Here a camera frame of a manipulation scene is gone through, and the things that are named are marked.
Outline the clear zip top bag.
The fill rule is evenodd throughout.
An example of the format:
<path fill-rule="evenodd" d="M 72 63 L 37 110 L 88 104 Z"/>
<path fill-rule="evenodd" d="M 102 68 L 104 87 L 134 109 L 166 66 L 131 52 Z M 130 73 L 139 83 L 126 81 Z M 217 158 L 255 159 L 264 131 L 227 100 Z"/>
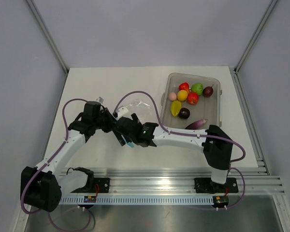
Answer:
<path fill-rule="evenodd" d="M 144 102 L 141 99 L 136 99 L 131 101 L 128 104 L 125 105 L 121 105 L 118 107 L 118 109 L 122 106 L 127 107 L 127 109 L 129 110 L 129 113 L 124 115 L 124 117 L 127 118 L 131 118 L 131 114 L 136 113 L 136 115 L 138 116 L 140 122 L 143 125 L 142 131 L 141 131 L 141 135 L 140 138 L 142 139 L 142 141 L 144 142 L 144 145 L 138 145 L 141 147 L 156 147 L 157 145 L 154 143 L 154 131 L 155 129 L 159 126 L 158 123 L 156 122 L 152 122 L 152 121 L 148 121 L 149 117 L 152 116 L 153 113 L 153 108 L 152 106 L 150 106 L 148 103 Z M 116 120 L 118 121 L 119 119 L 117 118 L 117 111 L 116 110 L 115 113 L 113 113 L 114 117 L 116 118 Z M 130 147 L 134 147 L 136 144 L 131 144 L 128 145 Z"/>

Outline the dark purple toy mangosteen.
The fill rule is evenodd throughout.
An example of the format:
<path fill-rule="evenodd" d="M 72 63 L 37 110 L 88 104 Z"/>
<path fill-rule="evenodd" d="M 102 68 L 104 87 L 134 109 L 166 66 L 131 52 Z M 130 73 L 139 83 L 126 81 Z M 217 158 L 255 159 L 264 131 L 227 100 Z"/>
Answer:
<path fill-rule="evenodd" d="M 188 108 L 181 108 L 178 117 L 180 119 L 188 119 L 190 117 L 190 110 Z"/>

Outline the purple toy eggplant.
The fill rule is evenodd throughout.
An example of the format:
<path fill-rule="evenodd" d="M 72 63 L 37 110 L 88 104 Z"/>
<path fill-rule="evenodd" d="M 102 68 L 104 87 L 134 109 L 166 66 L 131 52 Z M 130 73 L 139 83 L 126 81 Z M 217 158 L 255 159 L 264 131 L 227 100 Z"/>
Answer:
<path fill-rule="evenodd" d="M 205 123 L 207 122 L 207 119 L 200 119 L 198 121 L 195 121 L 188 126 L 185 127 L 186 130 L 197 130 L 201 128 Z"/>

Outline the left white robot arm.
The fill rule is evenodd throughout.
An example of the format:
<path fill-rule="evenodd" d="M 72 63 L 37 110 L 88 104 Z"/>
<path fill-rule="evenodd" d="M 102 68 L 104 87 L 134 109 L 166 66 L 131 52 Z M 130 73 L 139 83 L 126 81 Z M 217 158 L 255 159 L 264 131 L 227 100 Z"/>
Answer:
<path fill-rule="evenodd" d="M 35 167 L 25 167 L 21 173 L 20 200 L 22 210 L 29 214 L 25 205 L 52 212 L 61 197 L 75 190 L 97 190 L 94 172 L 78 167 L 70 174 L 61 176 L 61 171 L 73 155 L 85 145 L 97 130 L 110 132 L 116 118 L 97 101 L 86 101 L 83 111 L 71 123 L 65 123 L 65 137 L 57 150 Z"/>

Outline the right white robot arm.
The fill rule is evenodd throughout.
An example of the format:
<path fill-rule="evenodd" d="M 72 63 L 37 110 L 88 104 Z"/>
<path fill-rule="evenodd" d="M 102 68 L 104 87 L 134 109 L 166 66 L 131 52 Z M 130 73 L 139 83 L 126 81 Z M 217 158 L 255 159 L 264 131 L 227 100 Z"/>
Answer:
<path fill-rule="evenodd" d="M 196 192 L 214 194 L 227 193 L 230 190 L 227 186 L 227 176 L 233 144 L 220 127 L 211 125 L 207 130 L 184 132 L 164 128 L 157 123 L 142 124 L 136 114 L 132 114 L 132 119 L 118 119 L 114 124 L 114 131 L 128 143 L 141 147 L 174 146 L 202 152 L 212 171 L 210 180 L 195 184 Z"/>

